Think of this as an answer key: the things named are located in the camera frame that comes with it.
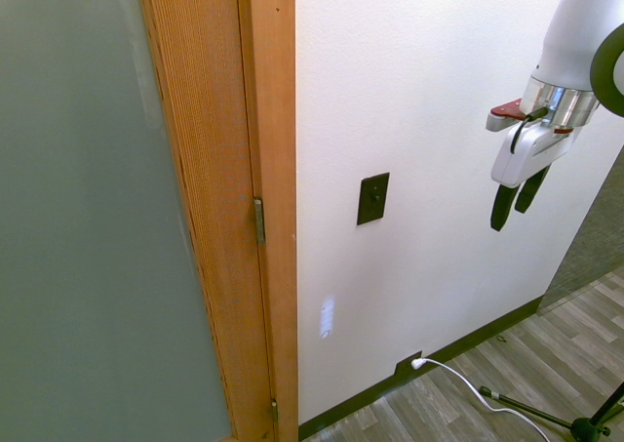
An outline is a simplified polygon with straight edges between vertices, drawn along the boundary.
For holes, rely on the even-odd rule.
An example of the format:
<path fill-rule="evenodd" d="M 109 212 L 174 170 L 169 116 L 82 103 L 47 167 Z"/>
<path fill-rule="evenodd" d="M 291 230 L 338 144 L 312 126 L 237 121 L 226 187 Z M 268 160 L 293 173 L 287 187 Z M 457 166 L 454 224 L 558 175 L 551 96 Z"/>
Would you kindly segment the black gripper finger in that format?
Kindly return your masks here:
<path fill-rule="evenodd" d="M 550 170 L 550 165 L 546 166 L 544 169 L 531 176 L 524 183 L 518 198 L 515 203 L 515 210 L 519 213 L 525 213 L 530 205 L 532 204 L 539 188 L 544 182 L 548 172 Z"/>
<path fill-rule="evenodd" d="M 490 214 L 490 227 L 500 231 L 508 220 L 514 200 L 517 196 L 516 187 L 500 185 L 497 189 Z"/>

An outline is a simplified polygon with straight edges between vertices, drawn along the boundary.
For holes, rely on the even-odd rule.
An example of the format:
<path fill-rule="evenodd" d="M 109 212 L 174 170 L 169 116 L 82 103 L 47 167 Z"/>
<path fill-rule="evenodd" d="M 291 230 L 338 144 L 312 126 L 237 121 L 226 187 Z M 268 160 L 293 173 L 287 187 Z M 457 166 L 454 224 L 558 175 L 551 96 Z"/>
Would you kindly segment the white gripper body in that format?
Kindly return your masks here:
<path fill-rule="evenodd" d="M 576 140 L 575 129 L 558 133 L 545 125 L 533 125 L 514 140 L 512 129 L 494 161 L 491 178 L 506 187 L 517 187 L 565 155 Z"/>

